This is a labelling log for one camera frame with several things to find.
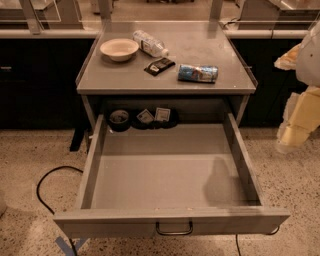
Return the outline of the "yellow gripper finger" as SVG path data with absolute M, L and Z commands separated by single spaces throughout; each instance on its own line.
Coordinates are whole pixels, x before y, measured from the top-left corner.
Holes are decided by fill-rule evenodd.
M 319 126 L 320 88 L 309 86 L 301 94 L 292 93 L 277 132 L 277 151 L 283 154 L 295 151 Z
M 279 57 L 275 62 L 274 66 L 281 70 L 295 70 L 297 56 L 300 50 L 301 44 L 297 44 L 291 48 L 288 52 Z

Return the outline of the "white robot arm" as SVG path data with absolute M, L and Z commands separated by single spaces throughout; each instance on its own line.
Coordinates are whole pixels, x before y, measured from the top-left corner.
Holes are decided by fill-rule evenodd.
M 307 86 L 301 94 L 292 93 L 288 98 L 277 132 L 277 151 L 289 153 L 301 147 L 320 126 L 320 22 L 274 66 L 294 70 L 296 78 Z

